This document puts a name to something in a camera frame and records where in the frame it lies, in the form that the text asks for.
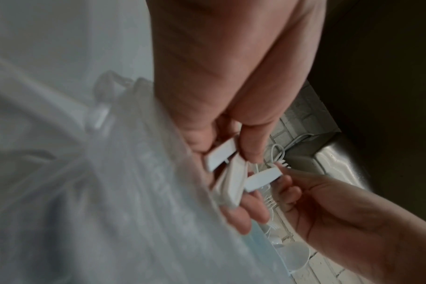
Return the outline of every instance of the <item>dark wall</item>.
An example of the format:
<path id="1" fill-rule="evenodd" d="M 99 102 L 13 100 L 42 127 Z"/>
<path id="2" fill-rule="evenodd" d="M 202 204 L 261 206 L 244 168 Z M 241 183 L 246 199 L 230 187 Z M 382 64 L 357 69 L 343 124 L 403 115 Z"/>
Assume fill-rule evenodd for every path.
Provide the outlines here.
<path id="1" fill-rule="evenodd" d="M 360 0 L 308 79 L 384 196 L 426 220 L 426 0 Z"/>

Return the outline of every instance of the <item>skin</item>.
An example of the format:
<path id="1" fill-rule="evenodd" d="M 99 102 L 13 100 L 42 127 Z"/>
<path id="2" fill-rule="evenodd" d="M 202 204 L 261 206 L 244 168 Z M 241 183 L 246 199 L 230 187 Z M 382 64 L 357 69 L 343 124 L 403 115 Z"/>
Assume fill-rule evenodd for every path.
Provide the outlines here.
<path id="1" fill-rule="evenodd" d="M 374 283 L 426 283 L 426 222 L 376 194 L 290 170 L 272 195 L 320 253 Z"/>
<path id="2" fill-rule="evenodd" d="M 268 136 L 310 71 L 325 0 L 148 0 L 154 90 L 202 156 L 238 132 L 240 153 L 263 160 Z M 375 283 L 426 283 L 426 222 L 367 191 L 281 168 L 273 196 L 311 246 Z M 269 212 L 258 193 L 221 209 L 240 233 Z"/>
<path id="3" fill-rule="evenodd" d="M 239 147 L 263 161 L 269 134 L 302 87 L 319 43 L 325 0 L 148 0 L 154 90 L 201 157 L 242 123 Z M 213 175 L 203 173 L 208 184 Z M 269 220 L 262 198 L 223 208 L 240 233 Z"/>

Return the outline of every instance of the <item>metal container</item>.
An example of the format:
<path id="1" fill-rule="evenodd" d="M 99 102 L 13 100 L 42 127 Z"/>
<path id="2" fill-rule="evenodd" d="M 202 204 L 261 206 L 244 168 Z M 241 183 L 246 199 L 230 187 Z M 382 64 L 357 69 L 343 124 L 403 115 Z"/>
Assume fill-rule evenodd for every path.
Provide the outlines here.
<path id="1" fill-rule="evenodd" d="M 285 160 L 293 169 L 328 175 L 375 191 L 356 148 L 343 133 L 326 133 L 303 140 L 286 151 Z"/>

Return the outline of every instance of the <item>clear plastic bag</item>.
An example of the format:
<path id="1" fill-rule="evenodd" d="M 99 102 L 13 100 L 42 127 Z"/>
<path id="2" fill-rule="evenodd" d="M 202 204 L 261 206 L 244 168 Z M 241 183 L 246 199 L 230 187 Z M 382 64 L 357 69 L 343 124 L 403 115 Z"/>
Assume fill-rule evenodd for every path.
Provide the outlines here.
<path id="1" fill-rule="evenodd" d="M 0 200 L 0 283 L 287 283 L 226 224 L 152 84 L 107 73 L 83 150 Z"/>

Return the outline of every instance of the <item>metallic surface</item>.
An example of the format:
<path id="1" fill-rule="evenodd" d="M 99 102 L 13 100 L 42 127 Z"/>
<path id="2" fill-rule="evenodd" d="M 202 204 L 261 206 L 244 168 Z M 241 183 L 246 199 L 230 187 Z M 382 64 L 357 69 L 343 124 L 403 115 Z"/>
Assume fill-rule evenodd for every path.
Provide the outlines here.
<path id="1" fill-rule="evenodd" d="M 355 147 L 343 133 L 312 136 L 286 151 L 293 169 L 328 175 L 374 192 L 371 178 Z"/>

